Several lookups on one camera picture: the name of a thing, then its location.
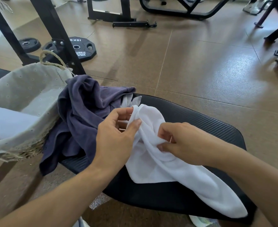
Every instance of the white sneaker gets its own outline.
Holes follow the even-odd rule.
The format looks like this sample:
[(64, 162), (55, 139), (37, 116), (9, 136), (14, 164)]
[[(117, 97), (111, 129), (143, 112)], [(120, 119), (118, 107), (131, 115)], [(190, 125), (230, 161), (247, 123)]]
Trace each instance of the white sneaker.
[(258, 2), (255, 3), (248, 3), (244, 8), (244, 12), (247, 12), (252, 15), (257, 15), (260, 12), (260, 9), (258, 8)]
[[(267, 2), (268, 0), (260, 0), (259, 4), (258, 4), (258, 8), (261, 9), (264, 5), (265, 2)], [(268, 7), (270, 6), (271, 2), (267, 3), (266, 6), (264, 7), (264, 10), (267, 10)]]

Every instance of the brown floor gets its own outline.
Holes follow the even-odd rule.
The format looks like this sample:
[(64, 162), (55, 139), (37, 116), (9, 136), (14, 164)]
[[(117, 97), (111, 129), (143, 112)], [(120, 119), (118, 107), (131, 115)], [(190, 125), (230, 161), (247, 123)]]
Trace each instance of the brown floor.
[[(215, 4), (206, 1), (199, 8), (207, 11)], [(175, 2), (171, 5), (179, 8)], [(119, 4), (106, 6), (109, 11), (119, 8)], [(89, 21), (86, 5), (77, 3), (65, 4), (57, 12), (69, 36), (95, 43), (98, 55), (83, 66), (102, 85), (136, 86), (139, 93), (229, 123), (241, 131), (250, 153), (278, 168), (278, 71), (272, 58), (278, 39), (269, 49), (263, 47), (263, 37), (278, 28), (278, 15), (273, 12), (263, 29), (254, 30), (253, 23), (261, 15), (245, 14), (243, 6), (228, 3), (212, 18), (199, 22), (150, 15), (138, 0), (131, 0), (132, 16), (157, 21), (157, 28), (147, 30), (112, 28), (110, 23)], [(40, 19), (15, 33), (18, 38), (36, 37), (42, 45), (50, 41)], [(20, 66), (21, 61), (1, 37), (0, 68)], [(73, 176), (58, 166), (53, 173), (39, 177), (40, 158), (11, 165), (0, 162), (0, 215)], [(186, 215), (127, 206), (103, 194), (84, 218), (91, 227), (192, 226)]]

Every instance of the gray towel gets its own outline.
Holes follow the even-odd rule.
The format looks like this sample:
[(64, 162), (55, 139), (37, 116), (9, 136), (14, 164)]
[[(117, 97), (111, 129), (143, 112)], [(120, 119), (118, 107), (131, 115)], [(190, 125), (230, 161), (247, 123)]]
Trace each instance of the gray towel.
[(67, 86), (58, 97), (59, 120), (50, 131), (43, 146), (39, 165), (43, 175), (52, 172), (59, 157), (84, 154), (87, 165), (96, 152), (99, 123), (121, 105), (122, 96), (134, 93), (135, 87), (104, 87), (87, 75), (66, 81)]

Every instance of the forearm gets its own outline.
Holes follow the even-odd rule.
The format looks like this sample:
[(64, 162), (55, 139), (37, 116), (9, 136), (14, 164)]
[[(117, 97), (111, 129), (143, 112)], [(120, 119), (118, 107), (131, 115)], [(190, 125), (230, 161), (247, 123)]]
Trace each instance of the forearm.
[(278, 170), (230, 145), (217, 168), (225, 171), (263, 212), (273, 226), (278, 226)]
[(101, 171), (91, 164), (53, 191), (1, 219), (0, 226), (71, 227), (113, 176), (113, 172)]

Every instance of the hand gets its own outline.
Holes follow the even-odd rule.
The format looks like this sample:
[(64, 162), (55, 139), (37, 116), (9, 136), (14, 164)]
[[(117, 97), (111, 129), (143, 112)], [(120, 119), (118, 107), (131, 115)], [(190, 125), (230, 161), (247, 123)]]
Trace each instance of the hand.
[(158, 136), (170, 142), (158, 145), (161, 151), (171, 152), (192, 165), (216, 167), (232, 146), (187, 122), (165, 122), (160, 125)]
[(102, 170), (106, 169), (116, 174), (130, 157), (135, 133), (141, 125), (141, 120), (134, 120), (126, 129), (133, 112), (132, 107), (114, 109), (98, 126), (96, 137), (96, 154), (92, 164)]

